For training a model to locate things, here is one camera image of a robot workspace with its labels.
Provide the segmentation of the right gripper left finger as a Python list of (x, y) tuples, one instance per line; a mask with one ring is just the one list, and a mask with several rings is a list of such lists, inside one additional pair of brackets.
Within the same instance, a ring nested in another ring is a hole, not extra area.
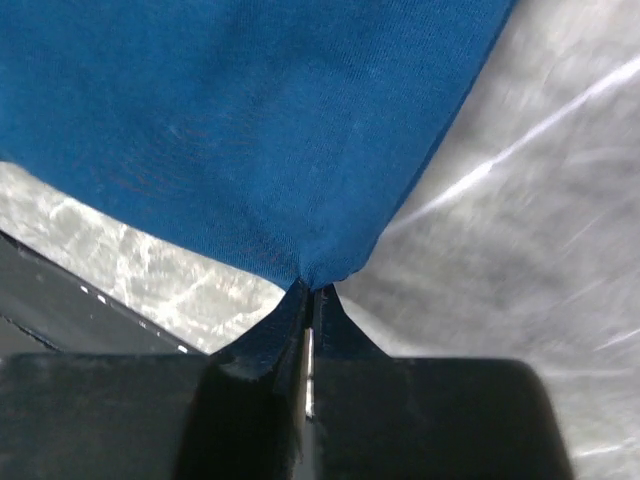
[(289, 479), (304, 426), (308, 288), (218, 352), (1, 362), (5, 479)]

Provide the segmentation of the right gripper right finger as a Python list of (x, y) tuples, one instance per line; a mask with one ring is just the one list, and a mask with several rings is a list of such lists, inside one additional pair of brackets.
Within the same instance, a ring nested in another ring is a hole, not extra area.
[(318, 479), (569, 479), (549, 395), (514, 359), (393, 357), (313, 299)]

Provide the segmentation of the blue mickey t shirt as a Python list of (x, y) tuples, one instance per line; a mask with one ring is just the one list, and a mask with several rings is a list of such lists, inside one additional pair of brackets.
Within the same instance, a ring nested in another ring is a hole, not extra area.
[(123, 223), (317, 289), (361, 269), (510, 1), (5, 1), (1, 156)]

